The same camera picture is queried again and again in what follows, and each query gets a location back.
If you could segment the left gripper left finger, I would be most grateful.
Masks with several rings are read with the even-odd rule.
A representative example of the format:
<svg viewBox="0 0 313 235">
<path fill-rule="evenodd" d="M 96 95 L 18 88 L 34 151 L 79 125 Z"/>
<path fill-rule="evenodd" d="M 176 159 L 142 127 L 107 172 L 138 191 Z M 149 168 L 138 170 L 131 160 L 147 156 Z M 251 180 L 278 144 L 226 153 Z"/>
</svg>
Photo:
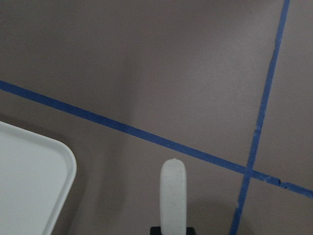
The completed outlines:
<svg viewBox="0 0 313 235">
<path fill-rule="evenodd" d="M 151 227 L 150 235 L 161 235 L 161 227 Z"/>
</svg>

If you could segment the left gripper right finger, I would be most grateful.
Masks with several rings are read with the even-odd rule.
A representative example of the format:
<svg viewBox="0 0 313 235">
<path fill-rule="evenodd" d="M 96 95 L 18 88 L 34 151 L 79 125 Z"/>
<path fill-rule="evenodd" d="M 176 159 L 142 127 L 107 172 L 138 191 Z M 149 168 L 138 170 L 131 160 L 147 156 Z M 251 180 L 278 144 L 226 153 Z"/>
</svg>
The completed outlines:
<svg viewBox="0 0 313 235">
<path fill-rule="evenodd" d="M 193 227 L 186 228 L 186 235 L 196 235 L 196 231 Z"/>
</svg>

